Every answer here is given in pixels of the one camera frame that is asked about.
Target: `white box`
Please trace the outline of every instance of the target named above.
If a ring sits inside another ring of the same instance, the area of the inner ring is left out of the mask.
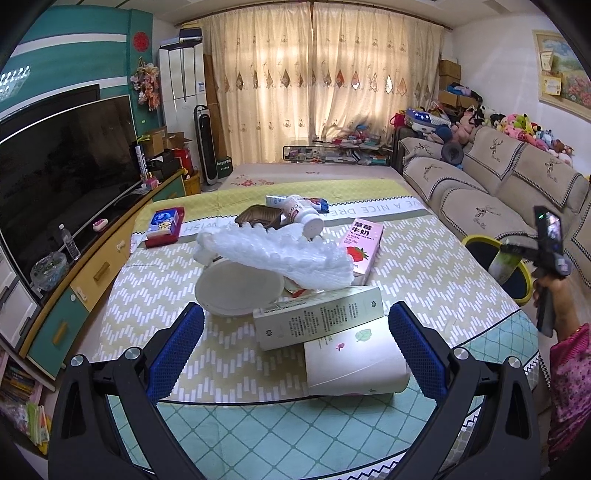
[[[310,395],[400,393],[410,369],[388,327],[388,318],[304,344]]]
[[[308,342],[384,315],[378,287],[347,287],[256,309],[256,339],[263,350]]]

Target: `white plastic container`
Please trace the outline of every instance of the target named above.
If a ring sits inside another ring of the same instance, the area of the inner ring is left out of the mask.
[[[202,308],[215,315],[249,315],[277,301],[284,280],[279,273],[219,258],[203,269],[195,284],[195,298]]]
[[[304,226],[303,235],[310,239],[322,233],[324,220],[310,202],[300,195],[290,195],[281,205],[283,213],[290,223],[301,223]]]

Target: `green box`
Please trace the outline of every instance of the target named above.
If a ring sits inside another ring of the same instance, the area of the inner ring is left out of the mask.
[[[232,166],[232,157],[226,157],[216,160],[217,177],[219,179],[225,179],[230,173],[234,171]]]

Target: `cushion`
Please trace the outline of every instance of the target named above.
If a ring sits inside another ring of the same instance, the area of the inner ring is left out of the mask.
[[[533,145],[523,149],[514,175],[541,191],[559,209],[565,207],[567,198],[572,195],[572,207],[578,213],[587,193],[586,181],[578,171]],[[577,188],[572,191],[577,180]]]
[[[564,250],[584,284],[591,288],[591,199],[585,202],[581,215],[565,235]]]
[[[508,207],[519,213],[530,227],[535,228],[534,206],[541,205],[549,208],[560,217],[563,231],[567,231],[573,223],[576,213],[568,206],[558,209],[542,192],[524,182],[515,175],[507,178],[496,194]]]
[[[465,152],[464,171],[495,195],[526,144],[489,127],[478,129],[474,144]]]
[[[460,239],[467,235],[487,235],[497,240],[514,235],[536,235],[535,229],[517,212],[478,190],[453,189],[447,192],[439,218]]]
[[[453,180],[455,186],[463,184],[482,192],[486,191],[459,168],[433,158],[413,158],[404,170],[403,176],[427,203],[431,200],[435,188],[445,180]]]
[[[400,144],[404,147],[404,158],[402,159],[403,169],[408,166],[408,163],[414,157],[428,157],[441,160],[441,147],[435,142],[422,140],[421,138],[406,137],[400,141]]]

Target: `hanging flower decoration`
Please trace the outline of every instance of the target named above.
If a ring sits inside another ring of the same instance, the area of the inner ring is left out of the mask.
[[[138,103],[140,105],[147,103],[150,111],[156,110],[160,105],[158,75],[160,75],[160,69],[153,63],[144,63],[140,57],[138,69],[129,78],[134,90],[139,92]]]

